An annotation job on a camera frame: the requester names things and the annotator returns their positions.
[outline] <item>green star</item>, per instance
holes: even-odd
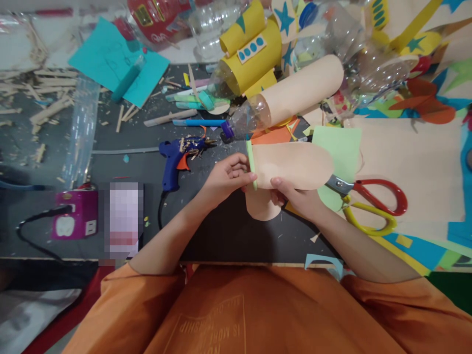
[[[472,80],[472,58],[455,62],[451,64],[449,68],[454,70],[457,75],[449,84],[445,92],[462,85],[466,81]]]
[[[412,39],[408,44],[407,47],[410,49],[410,52],[413,52],[415,49],[423,50],[423,48],[420,47],[419,43],[425,39],[426,36],[421,37],[420,39]]]

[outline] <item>hand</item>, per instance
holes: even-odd
[[[321,201],[317,190],[296,190],[293,185],[280,178],[270,180],[272,186],[272,202],[276,205],[284,205],[288,200],[293,207],[307,220],[314,222],[316,213],[325,205]]]
[[[245,192],[246,186],[257,179],[255,173],[246,173],[247,164],[247,156],[239,152],[216,163],[199,192],[212,209],[238,188]]]

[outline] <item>red scissors handle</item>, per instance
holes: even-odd
[[[378,200],[367,188],[364,186],[367,184],[377,184],[384,186],[392,191],[397,199],[397,209],[390,210],[387,206],[385,206],[380,200]],[[385,179],[361,179],[357,180],[354,184],[353,188],[357,193],[362,195],[365,199],[369,201],[373,206],[377,209],[383,210],[390,215],[393,216],[400,216],[405,214],[408,208],[408,201],[407,196],[403,191],[397,186],[395,183],[387,181]]]

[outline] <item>power cord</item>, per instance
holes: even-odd
[[[159,225],[159,230],[162,230],[162,208],[164,207],[164,202],[166,201],[169,191],[162,191],[161,200],[159,201],[159,209],[157,210],[157,224]]]
[[[28,240],[27,238],[25,238],[23,236],[23,234],[21,233],[21,228],[28,222],[31,222],[31,221],[35,221],[35,220],[38,220],[38,219],[42,219],[44,217],[53,217],[53,216],[56,216],[56,215],[61,215],[61,214],[68,214],[68,213],[71,213],[72,212],[72,206],[71,205],[62,205],[62,206],[58,206],[56,208],[53,208],[53,209],[49,209],[49,210],[45,210],[39,214],[36,214],[36,215],[33,215],[31,217],[29,217],[28,219],[26,220],[23,220],[17,227],[16,227],[16,235],[18,236],[18,238],[23,241],[23,242],[26,242],[27,244],[29,244],[31,247],[33,247],[34,249],[37,249],[38,251],[44,253],[45,255],[48,255],[49,257],[52,257],[55,261],[61,263],[63,266],[66,266],[67,263],[64,262],[64,260],[59,257],[56,253],[46,249],[46,248],[43,248],[39,245],[37,245],[36,243]]]

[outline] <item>blue glue gun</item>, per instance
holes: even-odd
[[[179,189],[177,166],[186,153],[198,155],[213,143],[216,143],[216,140],[196,136],[160,143],[159,152],[167,159],[164,178],[162,179],[163,191],[174,192]]]

